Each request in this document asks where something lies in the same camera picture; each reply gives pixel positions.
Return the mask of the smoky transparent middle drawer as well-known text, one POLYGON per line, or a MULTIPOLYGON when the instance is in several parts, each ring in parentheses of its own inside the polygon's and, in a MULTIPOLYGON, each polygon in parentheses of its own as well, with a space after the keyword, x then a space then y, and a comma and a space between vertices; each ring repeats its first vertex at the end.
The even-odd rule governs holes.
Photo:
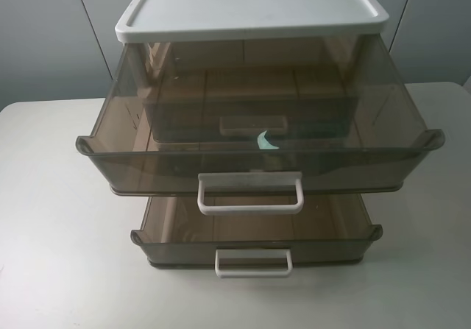
POLYGON ((167 70, 154 94, 160 144, 344 138, 359 101, 334 65, 167 70))

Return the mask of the smoky transparent drawer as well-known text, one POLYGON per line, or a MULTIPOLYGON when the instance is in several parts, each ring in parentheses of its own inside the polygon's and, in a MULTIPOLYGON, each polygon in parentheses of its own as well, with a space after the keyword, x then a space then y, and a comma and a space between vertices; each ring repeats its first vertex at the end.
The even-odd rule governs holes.
POLYGON ((122 196, 395 191, 445 135, 378 35, 127 44, 76 141, 122 196))
POLYGON ((296 266, 358 263, 383 228, 359 194, 312 194, 294 215, 206 216, 196 197, 150 197, 131 232, 161 269, 286 274, 296 266))
POLYGON ((359 101, 334 65, 167 70, 154 94, 160 144, 344 138, 359 101))

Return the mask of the white plastic drawer cabinet frame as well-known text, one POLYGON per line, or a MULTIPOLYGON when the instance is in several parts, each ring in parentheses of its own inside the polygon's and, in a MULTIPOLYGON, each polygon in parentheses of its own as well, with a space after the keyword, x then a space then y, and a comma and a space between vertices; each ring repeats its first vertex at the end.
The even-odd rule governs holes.
POLYGON ((115 31, 116 76, 150 85, 171 72, 331 66, 378 39, 389 19, 377 0, 132 0, 115 31))

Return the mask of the teal crescent-shaped scrap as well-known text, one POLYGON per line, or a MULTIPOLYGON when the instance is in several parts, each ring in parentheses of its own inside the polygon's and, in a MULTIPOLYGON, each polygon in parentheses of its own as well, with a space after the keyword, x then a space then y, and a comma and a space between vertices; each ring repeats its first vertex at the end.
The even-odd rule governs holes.
POLYGON ((257 137, 258 148, 260 150, 277 150, 277 149, 279 149, 278 146, 273 145, 272 143, 270 143, 267 140, 266 134, 267 134, 267 131, 265 130, 265 131, 261 132, 258 135, 258 137, 257 137))

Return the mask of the smoky transparent upper drawer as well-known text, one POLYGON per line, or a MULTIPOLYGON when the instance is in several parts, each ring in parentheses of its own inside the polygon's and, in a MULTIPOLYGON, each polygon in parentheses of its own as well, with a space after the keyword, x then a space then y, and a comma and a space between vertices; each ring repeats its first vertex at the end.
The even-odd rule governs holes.
POLYGON ((378 35, 127 44, 76 141, 122 196, 395 191, 445 135, 378 35))

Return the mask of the smoky transparent lower drawer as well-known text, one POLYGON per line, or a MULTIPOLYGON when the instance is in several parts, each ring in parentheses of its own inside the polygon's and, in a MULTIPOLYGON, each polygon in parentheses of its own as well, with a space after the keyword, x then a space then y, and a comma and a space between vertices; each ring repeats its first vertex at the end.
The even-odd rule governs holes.
POLYGON ((358 263, 383 228, 359 194, 312 194, 294 215, 206 216, 196 197, 150 197, 131 232, 161 269, 286 274, 296 266, 358 263))

